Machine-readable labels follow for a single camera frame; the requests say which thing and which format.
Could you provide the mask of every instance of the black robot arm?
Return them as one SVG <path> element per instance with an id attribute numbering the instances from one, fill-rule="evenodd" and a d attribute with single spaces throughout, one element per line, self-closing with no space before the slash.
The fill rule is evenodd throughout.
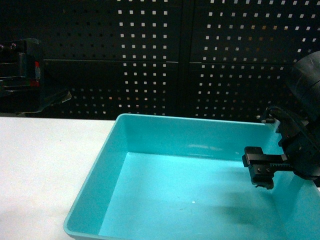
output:
<path id="1" fill-rule="evenodd" d="M 278 145 L 284 154 L 264 154 L 258 146 L 244 149 L 243 165 L 249 168 L 251 182 L 257 187 L 272 189 L 276 171 L 293 171 L 306 180 L 320 177 L 320 51 L 293 66 L 287 85 L 302 103 L 309 121 L 280 106 L 265 110 L 261 122 L 277 127 L 281 134 Z"/>

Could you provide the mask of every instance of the pegboard panel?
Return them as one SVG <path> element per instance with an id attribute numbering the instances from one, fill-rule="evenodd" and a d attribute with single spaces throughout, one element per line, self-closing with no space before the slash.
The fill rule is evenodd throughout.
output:
<path id="1" fill-rule="evenodd" d="M 188 117 L 258 122 L 266 107 L 280 105 L 304 115 L 284 84 L 291 67 L 263 64 L 190 64 Z"/>
<path id="2" fill-rule="evenodd" d="M 179 58 L 182 0 L 6 0 L 1 5 L 7 26 L 1 40 L 37 38 L 46 59 Z"/>
<path id="3" fill-rule="evenodd" d="M 319 0 L 197 0 L 191 62 L 293 64 L 320 50 Z"/>
<path id="4" fill-rule="evenodd" d="M 103 120 L 122 113 L 175 114 L 177 63 L 46 61 L 46 69 L 70 86 L 72 99 L 29 116 Z"/>

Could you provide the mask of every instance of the white table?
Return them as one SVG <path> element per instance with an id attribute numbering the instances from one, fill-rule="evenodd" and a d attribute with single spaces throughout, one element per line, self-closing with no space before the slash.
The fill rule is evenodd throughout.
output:
<path id="1" fill-rule="evenodd" d="M 72 239 L 63 222 L 113 124 L 0 117 L 0 239 Z"/>

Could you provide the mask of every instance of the tray bottom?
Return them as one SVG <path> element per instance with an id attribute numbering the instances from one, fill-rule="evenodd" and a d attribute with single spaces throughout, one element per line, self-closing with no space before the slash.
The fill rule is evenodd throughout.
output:
<path id="1" fill-rule="evenodd" d="M 287 240 L 272 192 L 242 162 L 129 152 L 100 236 Z"/>

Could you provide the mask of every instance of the robotic arm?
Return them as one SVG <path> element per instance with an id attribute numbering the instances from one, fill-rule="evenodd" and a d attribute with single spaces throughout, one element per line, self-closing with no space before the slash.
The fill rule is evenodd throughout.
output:
<path id="1" fill-rule="evenodd" d="M 71 98 L 45 71 L 43 58 L 35 38 L 0 42 L 0 112 L 37 113 Z"/>
<path id="2" fill-rule="evenodd" d="M 242 156 L 251 182 L 256 187 L 272 189 L 276 171 L 293 171 L 306 180 L 320 177 L 320 51 L 297 62 L 287 86 L 302 103 L 310 121 L 279 107 L 268 107 L 262 123 L 271 124 L 281 134 L 278 145 L 284 154 L 264 154 L 261 147 L 247 146 Z"/>

